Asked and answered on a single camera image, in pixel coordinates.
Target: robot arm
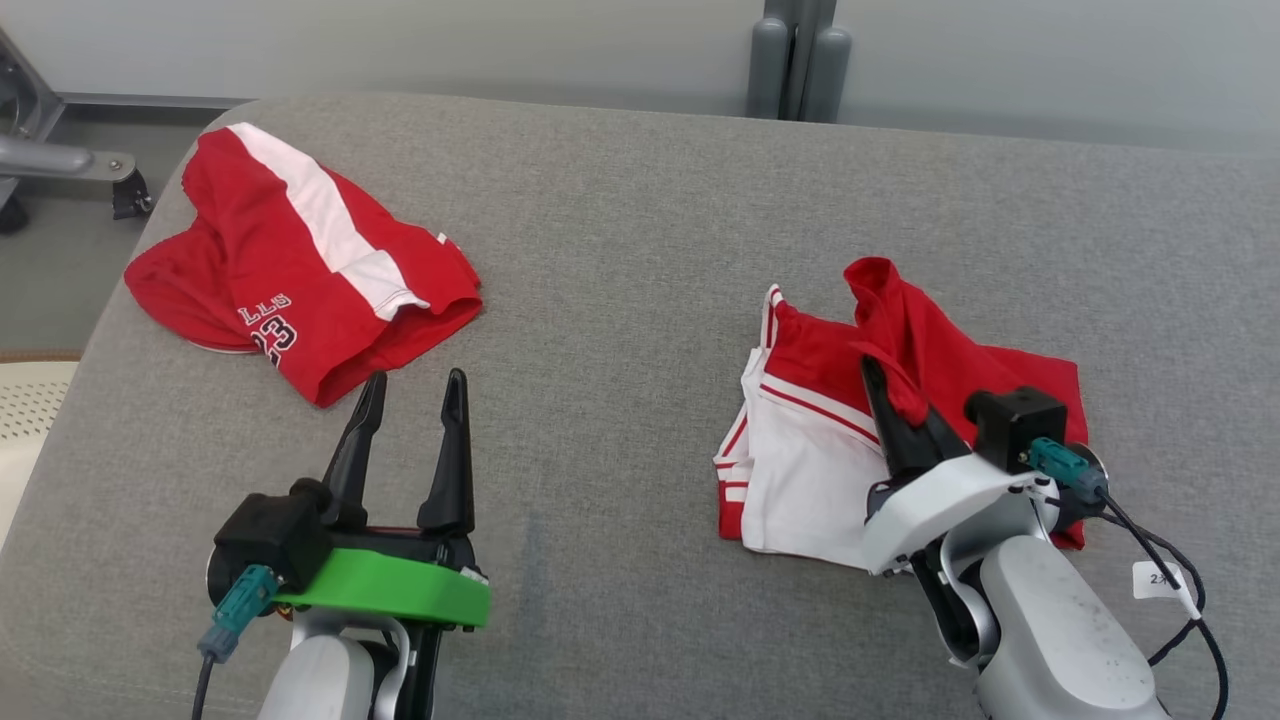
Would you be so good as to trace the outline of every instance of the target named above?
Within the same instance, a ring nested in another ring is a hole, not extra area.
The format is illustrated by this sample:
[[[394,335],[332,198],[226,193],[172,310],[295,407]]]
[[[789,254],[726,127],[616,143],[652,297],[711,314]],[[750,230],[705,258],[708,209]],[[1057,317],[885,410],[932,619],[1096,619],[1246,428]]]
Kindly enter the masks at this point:
[[[298,480],[285,497],[248,496],[215,537],[210,600],[221,610],[246,569],[269,568],[280,582],[266,612],[293,621],[260,720],[428,720],[443,633],[488,621],[489,582],[467,537],[475,510],[466,375],[449,374],[444,439],[417,528],[369,527],[362,506],[385,392],[387,375],[376,373],[323,482]],[[348,629],[376,630],[383,642],[356,641]]]
[[[1142,652],[1050,542],[1073,503],[1051,505],[1062,488],[1025,461],[1037,438],[1062,441],[1065,407],[1030,388],[975,396],[970,451],[937,413],[899,418],[874,359],[863,378],[891,473],[868,497],[868,569],[915,575],[986,715],[1167,719]]]

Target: white stripe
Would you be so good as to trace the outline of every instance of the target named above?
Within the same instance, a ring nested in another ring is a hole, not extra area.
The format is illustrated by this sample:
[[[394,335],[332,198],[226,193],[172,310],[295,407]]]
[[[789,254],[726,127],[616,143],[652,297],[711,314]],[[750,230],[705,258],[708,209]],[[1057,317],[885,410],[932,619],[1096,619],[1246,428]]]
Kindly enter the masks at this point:
[[[832,400],[826,395],[817,393],[809,388],[804,388],[794,383],[788,383],[782,378],[776,378],[768,373],[765,373],[764,377],[760,379],[760,384],[769,386],[778,392],[790,395],[791,397],[808,402],[809,405],[813,405],[815,407],[822,407],[827,413],[831,413],[832,415],[836,415],[867,430],[868,433],[870,433],[872,437],[879,438],[879,434],[876,432],[876,419],[851,405],[845,405],[838,400]],[[762,391],[760,397],[767,397],[773,402],[786,402],[787,407],[795,407],[801,413],[808,413],[810,415],[813,414],[813,410],[809,410],[808,407],[796,405],[794,402],[787,402],[785,397],[778,397],[769,392]],[[879,446],[863,437],[861,433],[852,433],[852,434],[855,437],[859,437],[867,445],[870,445],[876,450],[879,450]]]
[[[330,273],[347,278],[383,320],[402,305],[430,307],[404,283],[396,259],[375,251],[351,219],[337,183],[310,155],[248,123],[229,126],[255,160],[284,181],[284,193]]]
[[[777,283],[773,283],[764,293],[764,310],[760,315],[762,348],[773,347],[773,342],[778,338],[778,319],[774,316],[774,307],[778,306],[778,302],[782,302],[782,290],[778,288]]]
[[[219,350],[216,347],[206,347],[204,345],[200,345],[198,342],[191,342],[191,345],[195,345],[196,347],[198,347],[201,350],[207,350],[210,352],[219,352],[221,355],[260,355],[261,354],[257,348],[253,348],[253,350]]]
[[[717,460],[724,462],[722,457],[717,457]],[[749,483],[754,468],[754,457],[742,457],[732,468],[716,468],[716,479],[722,483]]]

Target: white shorts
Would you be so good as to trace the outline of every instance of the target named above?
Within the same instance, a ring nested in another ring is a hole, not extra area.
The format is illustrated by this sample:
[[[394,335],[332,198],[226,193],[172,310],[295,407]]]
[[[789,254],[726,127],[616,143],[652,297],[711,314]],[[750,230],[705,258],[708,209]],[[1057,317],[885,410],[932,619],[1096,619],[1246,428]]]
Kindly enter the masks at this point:
[[[714,457],[721,537],[741,538],[756,552],[864,568],[867,493],[888,477],[876,423],[765,373],[782,302],[781,290],[771,287],[760,346],[742,370],[742,409]]]

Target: red fabric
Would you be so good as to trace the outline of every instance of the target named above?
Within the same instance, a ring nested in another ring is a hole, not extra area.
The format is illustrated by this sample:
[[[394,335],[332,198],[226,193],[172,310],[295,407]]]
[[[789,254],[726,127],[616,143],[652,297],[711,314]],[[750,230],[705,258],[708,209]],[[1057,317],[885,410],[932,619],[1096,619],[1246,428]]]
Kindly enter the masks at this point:
[[[745,488],[748,483],[717,483],[719,484],[719,537],[724,539],[742,539],[742,509],[741,501],[731,501],[727,497],[730,488]]]
[[[211,350],[261,350],[303,397],[325,407],[375,370],[403,366],[453,334],[481,301],[480,281],[452,241],[397,222],[351,181],[315,168],[310,182],[326,184],[319,173],[328,176],[366,250],[390,255],[406,295],[429,309],[402,305],[390,322],[379,318],[343,268],[326,264],[317,247],[325,238],[312,237],[285,179],[232,128],[204,135],[183,172],[196,208],[191,228],[133,260],[124,282],[165,328]],[[369,259],[366,252],[347,268]]]
[[[970,446],[978,432],[964,416],[970,395],[1033,386],[1066,405],[1066,441],[1088,442],[1074,363],[973,342],[884,258],[855,261],[845,270],[845,281],[858,299],[858,324],[823,320],[781,302],[767,375],[870,415],[860,363],[863,355],[872,355],[884,366],[890,401],[899,414],[919,424],[932,404]],[[1084,547],[1082,524],[1055,541],[1060,547]]]

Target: red and white shorts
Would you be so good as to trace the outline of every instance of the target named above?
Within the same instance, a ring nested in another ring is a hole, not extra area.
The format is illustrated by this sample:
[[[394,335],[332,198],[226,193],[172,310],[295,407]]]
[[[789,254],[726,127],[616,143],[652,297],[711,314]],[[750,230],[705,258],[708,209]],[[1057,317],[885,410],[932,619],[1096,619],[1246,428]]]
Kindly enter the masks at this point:
[[[742,409],[714,457],[719,534],[756,552],[863,568],[867,493],[888,477],[876,423],[765,372],[785,302],[771,287],[760,346],[742,370]]]
[[[200,137],[191,228],[124,272],[138,305],[192,343],[262,352],[326,407],[480,313],[480,278],[443,233],[248,123]]]

